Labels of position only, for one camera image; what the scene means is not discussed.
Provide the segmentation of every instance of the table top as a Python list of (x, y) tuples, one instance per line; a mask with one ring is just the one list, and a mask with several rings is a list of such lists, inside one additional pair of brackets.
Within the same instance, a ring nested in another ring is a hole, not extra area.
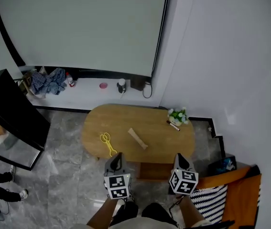
[[(166, 121), (167, 110), (106, 104), (93, 109), (86, 117), (82, 143), (93, 156), (110, 158), (107, 145), (100, 135), (108, 132), (117, 152), (127, 161), (172, 164), (177, 153), (190, 157), (195, 149), (195, 134), (191, 122), (182, 124), (180, 131)], [(148, 145), (144, 150), (128, 133), (133, 128)]]

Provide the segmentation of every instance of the black and white striped fabric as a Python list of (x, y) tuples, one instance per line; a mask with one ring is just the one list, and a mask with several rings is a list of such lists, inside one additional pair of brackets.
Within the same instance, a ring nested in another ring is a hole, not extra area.
[(190, 198), (205, 219), (212, 223), (222, 220), (225, 210), (227, 185), (195, 190)]

